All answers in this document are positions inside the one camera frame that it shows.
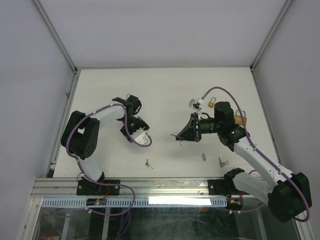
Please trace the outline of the silver key set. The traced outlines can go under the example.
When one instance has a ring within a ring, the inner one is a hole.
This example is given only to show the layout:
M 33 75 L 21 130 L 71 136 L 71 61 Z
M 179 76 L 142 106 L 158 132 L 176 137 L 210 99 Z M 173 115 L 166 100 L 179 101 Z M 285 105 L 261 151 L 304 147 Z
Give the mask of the silver key set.
M 181 137 L 180 137 L 179 135 L 177 135 L 177 134 L 171 134 L 171 136 L 174 137 L 174 139 L 175 139 L 176 141 L 178 141 L 180 145 L 183 144 L 183 140 L 181 139 Z
M 145 165 L 146 165 L 147 168 L 153 169 L 153 167 L 149 164 L 149 160 L 148 159 L 146 160 Z
M 220 168 L 224 168 L 226 165 L 229 164 L 228 161 L 222 161 L 220 157 L 218 157 L 218 161 L 219 161 Z
M 206 154 L 204 152 L 202 153 L 201 158 L 204 162 L 207 160 Z

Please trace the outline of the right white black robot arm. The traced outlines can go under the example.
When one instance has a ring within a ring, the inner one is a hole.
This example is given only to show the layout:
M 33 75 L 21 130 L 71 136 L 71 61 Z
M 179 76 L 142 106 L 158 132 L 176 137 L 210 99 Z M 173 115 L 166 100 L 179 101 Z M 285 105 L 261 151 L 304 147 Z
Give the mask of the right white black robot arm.
M 175 136 L 177 141 L 199 142 L 204 134 L 217 134 L 220 142 L 242 157 L 260 175 L 253 177 L 235 168 L 224 175 L 226 192 L 248 193 L 266 204 L 276 219 L 285 223 L 302 212 L 310 213 L 312 198 L 306 175 L 293 173 L 280 163 L 270 160 L 250 139 L 244 127 L 238 125 L 234 111 L 227 101 L 214 105 L 214 116 L 201 116 L 203 100 L 192 99 L 189 106 L 195 111 L 187 125 Z

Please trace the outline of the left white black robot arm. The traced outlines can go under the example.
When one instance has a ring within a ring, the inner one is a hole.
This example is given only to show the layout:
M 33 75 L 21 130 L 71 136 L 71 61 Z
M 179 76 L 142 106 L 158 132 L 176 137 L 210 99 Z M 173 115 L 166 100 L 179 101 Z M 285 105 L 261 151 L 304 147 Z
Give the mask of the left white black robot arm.
M 122 135 L 142 148 L 150 147 L 152 138 L 148 135 L 149 125 L 136 115 L 142 108 L 138 97 L 127 95 L 126 99 L 116 97 L 111 103 L 90 113 L 78 110 L 71 113 L 62 134 L 60 144 L 67 154 L 74 158 L 93 194 L 100 194 L 105 188 L 104 172 L 92 155 L 98 144 L 100 129 L 114 121 L 122 122 Z

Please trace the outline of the small brass padlock right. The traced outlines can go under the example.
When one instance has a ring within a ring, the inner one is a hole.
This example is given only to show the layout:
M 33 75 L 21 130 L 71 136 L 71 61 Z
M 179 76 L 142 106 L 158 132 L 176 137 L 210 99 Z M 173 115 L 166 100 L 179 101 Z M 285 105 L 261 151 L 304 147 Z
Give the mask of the small brass padlock right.
M 212 108 L 212 109 L 213 109 L 214 106 L 215 106 L 216 100 L 217 100 L 216 97 L 212 97 L 212 98 L 210 99 L 209 103 L 207 104 L 207 106 L 208 106 L 209 108 Z

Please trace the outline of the large brass padlock right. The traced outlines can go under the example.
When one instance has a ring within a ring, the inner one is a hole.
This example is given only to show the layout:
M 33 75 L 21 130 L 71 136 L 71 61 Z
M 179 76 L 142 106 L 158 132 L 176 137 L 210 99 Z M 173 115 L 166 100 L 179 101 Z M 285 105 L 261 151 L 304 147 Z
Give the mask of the large brass padlock right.
M 234 114 L 234 120 L 235 120 L 235 124 L 239 125 L 239 126 L 245 126 L 247 124 L 247 113 L 245 110 L 240 109 L 240 110 L 236 110 L 235 114 Z

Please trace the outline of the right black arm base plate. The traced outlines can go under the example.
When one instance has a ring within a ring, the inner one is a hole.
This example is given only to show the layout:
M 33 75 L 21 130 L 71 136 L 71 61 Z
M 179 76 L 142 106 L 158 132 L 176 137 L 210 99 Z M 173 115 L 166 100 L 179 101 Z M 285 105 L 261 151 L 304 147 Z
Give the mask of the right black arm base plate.
M 239 196 L 241 193 L 230 179 L 209 179 L 207 183 L 208 194 L 211 196 L 222 195 L 230 198 L 231 196 Z

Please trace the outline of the aluminium front rail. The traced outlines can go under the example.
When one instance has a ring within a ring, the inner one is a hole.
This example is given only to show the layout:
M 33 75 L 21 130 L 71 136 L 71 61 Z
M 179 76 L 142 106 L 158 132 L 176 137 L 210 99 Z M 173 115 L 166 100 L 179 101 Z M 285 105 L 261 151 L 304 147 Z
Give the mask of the aluminium front rail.
M 105 180 L 120 180 L 120 190 L 117 198 L 131 198 L 132 191 L 137 198 L 149 196 L 184 196 L 213 197 L 209 195 L 208 180 L 223 179 L 222 177 L 205 178 L 106 178 Z M 37 178 L 34 182 L 31 197 L 58 198 L 80 197 L 77 195 L 78 181 L 81 177 Z

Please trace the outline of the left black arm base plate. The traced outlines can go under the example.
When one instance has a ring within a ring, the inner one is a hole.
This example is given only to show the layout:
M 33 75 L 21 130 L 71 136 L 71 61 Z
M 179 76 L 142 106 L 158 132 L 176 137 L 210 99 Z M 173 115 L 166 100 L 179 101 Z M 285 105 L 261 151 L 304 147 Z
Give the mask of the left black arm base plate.
M 77 196 L 118 196 L 120 194 L 120 180 L 104 180 L 104 184 L 100 185 L 81 179 L 78 181 L 76 195 Z

